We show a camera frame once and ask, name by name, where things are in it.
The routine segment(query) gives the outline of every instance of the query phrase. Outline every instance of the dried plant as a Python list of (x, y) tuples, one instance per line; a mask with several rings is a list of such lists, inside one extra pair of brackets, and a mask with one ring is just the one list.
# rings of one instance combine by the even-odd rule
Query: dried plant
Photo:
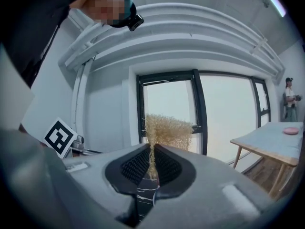
[(189, 150), (192, 140), (192, 123), (156, 114), (145, 117), (146, 140), (151, 147), (149, 168), (147, 173), (151, 179), (156, 179), (158, 173), (155, 167), (154, 146), (163, 144), (183, 150)]

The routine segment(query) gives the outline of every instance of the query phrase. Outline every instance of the table leg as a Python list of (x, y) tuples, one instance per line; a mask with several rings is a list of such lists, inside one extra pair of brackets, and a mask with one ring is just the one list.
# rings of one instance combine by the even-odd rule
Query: table leg
[(270, 192), (269, 192), (269, 195), (272, 195), (273, 192), (275, 191), (275, 189), (276, 189), (278, 183), (280, 182), (280, 180), (281, 180), (282, 177), (283, 177), (283, 174), (284, 174), (284, 172), (285, 172), (285, 169), (286, 169), (286, 165), (282, 164), (281, 169), (280, 169), (280, 172), (279, 172), (278, 175), (277, 175), (277, 178), (276, 178), (276, 180), (275, 180), (275, 182), (274, 182), (274, 184), (273, 184), (273, 186), (272, 186), (272, 188), (271, 188), (271, 190), (270, 190)]
[(237, 154), (236, 154), (236, 158), (235, 158), (235, 162), (234, 162), (234, 165), (233, 165), (233, 168), (235, 169), (236, 166), (237, 166), (237, 162), (239, 160), (239, 156), (240, 156), (240, 153), (242, 152), (242, 147), (238, 147), (238, 151), (237, 151)]

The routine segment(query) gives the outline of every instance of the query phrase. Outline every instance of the gray plastic surface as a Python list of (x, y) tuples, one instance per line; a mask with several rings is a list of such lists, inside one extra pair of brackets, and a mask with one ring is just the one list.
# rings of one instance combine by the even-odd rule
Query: gray plastic surface
[(0, 147), (3, 182), (41, 228), (129, 228), (88, 196), (53, 149), (19, 131), (1, 130)]
[(247, 177), (214, 158), (173, 147), (168, 150), (189, 160), (196, 169), (196, 180), (179, 197), (156, 201), (155, 207), (138, 226), (140, 229), (236, 228), (247, 220), (223, 194), (227, 185), (235, 185), (263, 212), (272, 200)]
[(144, 144), (129, 147), (123, 150), (104, 153), (94, 156), (81, 156), (64, 159), (65, 166), (85, 162), (88, 168), (71, 172), (71, 176), (88, 192), (89, 196), (117, 219), (125, 217), (133, 199), (131, 196), (117, 193), (105, 177), (105, 168), (113, 160), (132, 152)]
[[(0, 132), (0, 168), (4, 182), (25, 211), (43, 227), (128, 228), (114, 218), (130, 212), (131, 197), (116, 193), (105, 179), (109, 162), (142, 145), (96, 156), (66, 159), (18, 131)], [(269, 196), (225, 163), (203, 155), (165, 147), (189, 160), (196, 179), (179, 197), (156, 201), (137, 228), (236, 228), (248, 221), (223, 193), (235, 185), (264, 212)], [(85, 162), (83, 170), (68, 173), (65, 165)]]

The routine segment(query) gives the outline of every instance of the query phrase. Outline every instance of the window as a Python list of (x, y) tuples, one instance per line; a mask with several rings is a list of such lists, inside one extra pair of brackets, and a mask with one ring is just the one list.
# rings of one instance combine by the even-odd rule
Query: window
[(256, 104), (247, 78), (225, 75), (200, 76), (208, 122), (207, 156), (233, 161), (238, 147), (230, 140), (256, 129)]
[(251, 80), (257, 106), (257, 127), (261, 127), (271, 121), (268, 91), (265, 81), (254, 77)]
[(172, 116), (193, 124), (191, 152), (231, 163), (237, 146), (230, 140), (271, 119), (265, 82), (254, 77), (192, 70), (137, 76), (137, 82), (140, 143), (146, 114)]
[(145, 116), (156, 114), (174, 117), (193, 124), (193, 136), (190, 151), (206, 155), (202, 110), (198, 88), (201, 88), (199, 74), (194, 77), (194, 71), (160, 73), (147, 76), (137, 76), (138, 85), (138, 116), (139, 141), (145, 140)]
[(191, 81), (178, 81), (143, 87), (144, 115), (174, 117), (197, 125)]

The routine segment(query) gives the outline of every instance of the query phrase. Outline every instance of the ceiling light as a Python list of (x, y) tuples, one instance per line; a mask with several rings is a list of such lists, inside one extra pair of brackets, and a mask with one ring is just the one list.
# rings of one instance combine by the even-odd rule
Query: ceiling light
[(286, 14), (286, 10), (284, 9), (284, 7), (282, 6), (282, 4), (280, 3), (279, 0), (270, 0), (276, 7), (277, 11), (280, 13), (280, 15), (282, 17), (285, 16)]

